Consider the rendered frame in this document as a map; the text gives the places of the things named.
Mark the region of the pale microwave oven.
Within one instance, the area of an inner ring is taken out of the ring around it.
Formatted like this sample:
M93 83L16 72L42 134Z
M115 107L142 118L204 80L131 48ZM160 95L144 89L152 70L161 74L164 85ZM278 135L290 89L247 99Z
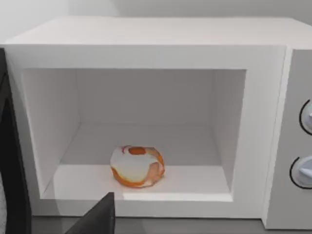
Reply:
M32 212L81 216L108 192L123 217L259 218L312 230L312 26L290 18L54 19L3 43ZM154 147L151 187L117 182L120 146Z

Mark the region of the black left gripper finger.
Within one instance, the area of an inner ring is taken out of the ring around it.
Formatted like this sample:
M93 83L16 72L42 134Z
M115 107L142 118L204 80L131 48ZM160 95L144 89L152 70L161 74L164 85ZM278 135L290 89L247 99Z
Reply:
M107 193L65 234L115 234L114 193Z

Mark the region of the pale microwave knob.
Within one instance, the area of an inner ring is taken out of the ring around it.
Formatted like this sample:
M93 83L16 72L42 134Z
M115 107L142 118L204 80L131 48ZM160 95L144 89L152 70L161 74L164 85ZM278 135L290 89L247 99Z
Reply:
M290 166L291 182L302 190L312 190L312 155L297 157Z
M306 134L312 136L312 101L310 99L300 109L299 125Z

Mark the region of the black microwave door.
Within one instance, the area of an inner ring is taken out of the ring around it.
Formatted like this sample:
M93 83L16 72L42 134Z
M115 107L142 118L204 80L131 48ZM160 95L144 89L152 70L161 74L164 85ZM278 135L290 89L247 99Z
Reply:
M0 48L0 176L6 204L4 233L31 234L31 206L3 48Z

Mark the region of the orange and white bread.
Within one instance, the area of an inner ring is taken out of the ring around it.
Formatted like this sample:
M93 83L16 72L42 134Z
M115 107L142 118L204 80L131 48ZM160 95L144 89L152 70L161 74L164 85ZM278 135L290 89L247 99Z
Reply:
M111 155L110 168L114 179L128 188L151 187L165 173L164 159L154 147L117 147Z

